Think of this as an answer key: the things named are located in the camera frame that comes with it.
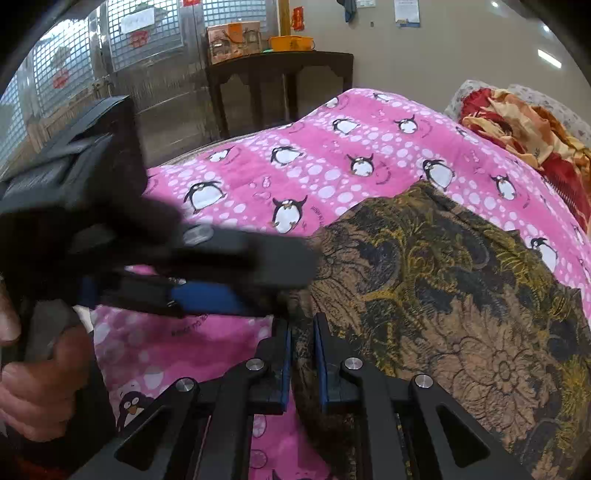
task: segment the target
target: yellow plastic container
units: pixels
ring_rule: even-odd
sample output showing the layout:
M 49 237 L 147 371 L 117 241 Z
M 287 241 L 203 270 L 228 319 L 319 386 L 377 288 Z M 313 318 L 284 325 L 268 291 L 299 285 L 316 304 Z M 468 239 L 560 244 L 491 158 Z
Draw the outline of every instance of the yellow plastic container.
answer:
M 314 39 L 312 37 L 286 35 L 284 37 L 271 37 L 269 42 L 274 51 L 314 50 Z

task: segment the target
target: human hand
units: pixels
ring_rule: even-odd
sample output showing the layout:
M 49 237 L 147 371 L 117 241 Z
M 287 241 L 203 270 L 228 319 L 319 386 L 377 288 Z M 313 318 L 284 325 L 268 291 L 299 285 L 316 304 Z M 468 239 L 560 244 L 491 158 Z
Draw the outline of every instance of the human hand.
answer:
M 16 342 L 20 333 L 10 299 L 0 291 L 0 346 Z M 77 326 L 59 337 L 51 360 L 8 364 L 0 380 L 0 419 L 34 442 L 62 437 L 74 415 L 74 394 L 86 385 L 92 355 L 90 336 Z

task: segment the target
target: beige wall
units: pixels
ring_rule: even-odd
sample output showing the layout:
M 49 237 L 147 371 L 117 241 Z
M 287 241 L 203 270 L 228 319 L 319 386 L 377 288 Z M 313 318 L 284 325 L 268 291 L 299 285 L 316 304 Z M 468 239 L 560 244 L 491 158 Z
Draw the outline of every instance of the beige wall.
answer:
M 355 55 L 354 85 L 397 92 L 442 111 L 466 79 L 520 83 L 563 102 L 591 122 L 591 87 L 568 52 L 537 21 L 488 0 L 420 0 L 421 28 L 398 28 L 394 0 L 358 10 L 345 24 L 336 0 L 291 0 L 304 7 L 316 49 Z M 538 57 L 558 58 L 558 70 Z

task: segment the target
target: white paper sign on window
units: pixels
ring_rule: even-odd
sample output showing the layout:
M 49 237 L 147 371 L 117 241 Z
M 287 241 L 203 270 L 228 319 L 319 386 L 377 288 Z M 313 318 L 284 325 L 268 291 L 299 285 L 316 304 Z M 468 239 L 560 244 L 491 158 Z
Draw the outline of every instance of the white paper sign on window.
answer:
M 154 25 L 154 8 L 147 8 L 141 12 L 125 15 L 121 19 L 121 33 L 130 33 L 141 28 Z

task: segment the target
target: silver bolt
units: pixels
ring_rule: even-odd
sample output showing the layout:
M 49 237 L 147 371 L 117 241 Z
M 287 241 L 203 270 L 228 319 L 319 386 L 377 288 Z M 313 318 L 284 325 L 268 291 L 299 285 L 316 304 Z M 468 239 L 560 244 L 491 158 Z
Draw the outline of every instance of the silver bolt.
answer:
M 181 378 L 174 384 L 179 392 L 190 392 L 195 386 L 195 382 L 190 378 Z
M 211 237 L 213 237 L 213 228 L 211 225 L 204 223 L 187 230 L 183 234 L 183 242 L 185 245 L 194 247 L 195 245 L 207 242 Z
M 265 366 L 265 362 L 260 358 L 251 358 L 248 362 L 246 362 L 246 368 L 248 368 L 251 372 L 258 372 Z
M 355 358 L 354 356 L 349 357 L 345 360 L 345 367 L 349 370 L 359 370 L 363 366 L 363 362 L 359 358 Z
M 414 379 L 414 382 L 420 388 L 431 388 L 433 386 L 433 379 L 424 374 L 417 375 Z

